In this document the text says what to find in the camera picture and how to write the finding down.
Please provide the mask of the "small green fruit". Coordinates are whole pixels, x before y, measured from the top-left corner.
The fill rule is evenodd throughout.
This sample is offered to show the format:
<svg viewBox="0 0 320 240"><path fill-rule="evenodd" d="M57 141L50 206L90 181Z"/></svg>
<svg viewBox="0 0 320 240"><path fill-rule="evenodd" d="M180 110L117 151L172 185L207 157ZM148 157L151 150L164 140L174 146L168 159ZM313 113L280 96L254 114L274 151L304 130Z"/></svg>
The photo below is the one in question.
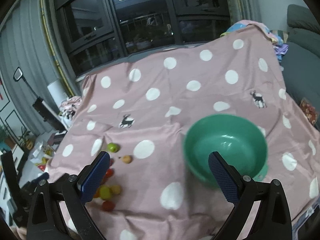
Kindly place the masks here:
<svg viewBox="0 0 320 240"><path fill-rule="evenodd" d="M116 153L119 151L119 145L113 142L107 144L107 151L111 153Z"/></svg>

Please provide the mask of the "pink polka dot cloth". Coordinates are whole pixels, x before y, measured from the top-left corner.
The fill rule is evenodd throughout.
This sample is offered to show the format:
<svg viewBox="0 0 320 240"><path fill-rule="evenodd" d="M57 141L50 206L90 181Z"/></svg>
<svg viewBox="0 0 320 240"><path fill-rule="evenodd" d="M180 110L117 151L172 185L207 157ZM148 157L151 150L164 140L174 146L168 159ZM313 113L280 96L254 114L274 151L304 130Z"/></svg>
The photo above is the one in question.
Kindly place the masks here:
<svg viewBox="0 0 320 240"><path fill-rule="evenodd" d="M160 51L85 78L71 129L49 162L49 180L77 174L107 144L120 185L115 209L87 204L107 239L207 239L232 205L208 156L240 174L279 179L291 219L319 199L319 131L287 93L270 34L249 24L194 48Z"/></svg>

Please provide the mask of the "pile of clothes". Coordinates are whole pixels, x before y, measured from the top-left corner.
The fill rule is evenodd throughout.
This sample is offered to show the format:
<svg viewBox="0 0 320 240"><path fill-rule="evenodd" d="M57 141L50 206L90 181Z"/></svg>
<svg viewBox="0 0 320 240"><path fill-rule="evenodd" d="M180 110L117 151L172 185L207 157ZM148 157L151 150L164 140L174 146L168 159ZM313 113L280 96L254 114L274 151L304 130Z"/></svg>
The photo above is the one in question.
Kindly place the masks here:
<svg viewBox="0 0 320 240"><path fill-rule="evenodd" d="M63 101L59 107L60 113L59 117L66 129L70 129L73 122L73 117L76 114L76 111L80 107L82 103L82 97L74 96L71 98L67 98Z"/></svg>

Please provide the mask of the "black floor lamp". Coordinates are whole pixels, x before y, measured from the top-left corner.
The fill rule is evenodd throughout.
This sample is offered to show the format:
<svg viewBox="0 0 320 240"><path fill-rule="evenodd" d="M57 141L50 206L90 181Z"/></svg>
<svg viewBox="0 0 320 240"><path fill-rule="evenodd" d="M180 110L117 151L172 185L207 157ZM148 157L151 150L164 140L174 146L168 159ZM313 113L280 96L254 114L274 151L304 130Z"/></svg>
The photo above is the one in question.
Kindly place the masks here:
<svg viewBox="0 0 320 240"><path fill-rule="evenodd" d="M31 85L29 85L20 67L16 68L13 74L13 80L15 82L23 80L27 87L30 89L30 91L36 98L35 102L33 103L33 108L43 118L44 122L47 122L48 124L50 124L50 126L52 126L52 128L59 132L67 130L67 128L65 128L64 124L62 123L60 117L53 111L53 109L48 105L48 103L46 103L43 100L43 98L36 94L36 92L32 89Z"/></svg>

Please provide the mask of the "green plastic bowl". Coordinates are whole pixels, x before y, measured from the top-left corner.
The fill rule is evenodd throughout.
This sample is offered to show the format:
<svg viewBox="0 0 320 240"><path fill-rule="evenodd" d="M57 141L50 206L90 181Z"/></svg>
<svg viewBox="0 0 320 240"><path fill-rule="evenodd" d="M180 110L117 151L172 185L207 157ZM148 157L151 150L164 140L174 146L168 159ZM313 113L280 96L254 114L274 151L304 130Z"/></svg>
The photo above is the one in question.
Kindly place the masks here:
<svg viewBox="0 0 320 240"><path fill-rule="evenodd" d="M214 114L195 122L183 142L184 161L204 185L218 188L208 157L221 157L243 176L262 181L268 172L268 146L260 129L249 120L230 114Z"/></svg>

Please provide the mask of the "small tan fruit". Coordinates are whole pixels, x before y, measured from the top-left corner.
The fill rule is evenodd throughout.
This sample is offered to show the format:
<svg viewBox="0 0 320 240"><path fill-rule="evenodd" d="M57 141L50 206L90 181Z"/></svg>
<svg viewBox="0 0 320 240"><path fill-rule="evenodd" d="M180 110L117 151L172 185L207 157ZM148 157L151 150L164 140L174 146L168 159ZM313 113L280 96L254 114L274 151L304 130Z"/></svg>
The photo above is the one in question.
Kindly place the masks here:
<svg viewBox="0 0 320 240"><path fill-rule="evenodd" d="M132 162L132 157L130 155L124 155L121 157L121 161L125 164L130 164Z"/></svg>

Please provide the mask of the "red cherry tomato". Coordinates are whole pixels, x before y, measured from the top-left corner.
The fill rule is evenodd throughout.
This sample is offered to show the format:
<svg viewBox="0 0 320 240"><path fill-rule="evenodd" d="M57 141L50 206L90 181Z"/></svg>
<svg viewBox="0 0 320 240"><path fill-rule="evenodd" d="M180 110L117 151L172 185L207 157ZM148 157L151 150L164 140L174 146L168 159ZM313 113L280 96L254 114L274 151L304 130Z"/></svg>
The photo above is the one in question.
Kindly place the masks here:
<svg viewBox="0 0 320 240"><path fill-rule="evenodd" d="M112 201L109 201L109 200L104 201L101 206L101 208L106 212L112 212L115 207L116 207L116 205Z"/></svg>

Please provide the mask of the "grey sofa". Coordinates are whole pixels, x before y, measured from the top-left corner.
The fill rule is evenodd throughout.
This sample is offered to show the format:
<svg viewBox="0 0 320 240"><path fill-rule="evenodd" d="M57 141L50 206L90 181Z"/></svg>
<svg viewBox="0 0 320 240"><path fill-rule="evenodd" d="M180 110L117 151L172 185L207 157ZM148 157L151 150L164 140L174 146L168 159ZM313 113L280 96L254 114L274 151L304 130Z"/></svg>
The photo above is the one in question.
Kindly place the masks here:
<svg viewBox="0 0 320 240"><path fill-rule="evenodd" d="M287 93L319 111L319 23L309 9L291 4L287 26L289 49L281 62Z"/></svg>

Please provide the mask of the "yellow green fruit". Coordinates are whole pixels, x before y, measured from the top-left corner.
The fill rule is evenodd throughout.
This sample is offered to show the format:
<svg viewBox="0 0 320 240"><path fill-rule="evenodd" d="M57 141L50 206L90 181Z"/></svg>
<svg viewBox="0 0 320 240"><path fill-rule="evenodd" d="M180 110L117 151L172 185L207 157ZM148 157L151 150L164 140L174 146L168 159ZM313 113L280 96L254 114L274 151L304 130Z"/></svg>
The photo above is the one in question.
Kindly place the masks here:
<svg viewBox="0 0 320 240"><path fill-rule="evenodd" d="M99 197L102 200L110 200L112 198L111 189L106 185L102 185L99 189Z"/></svg>

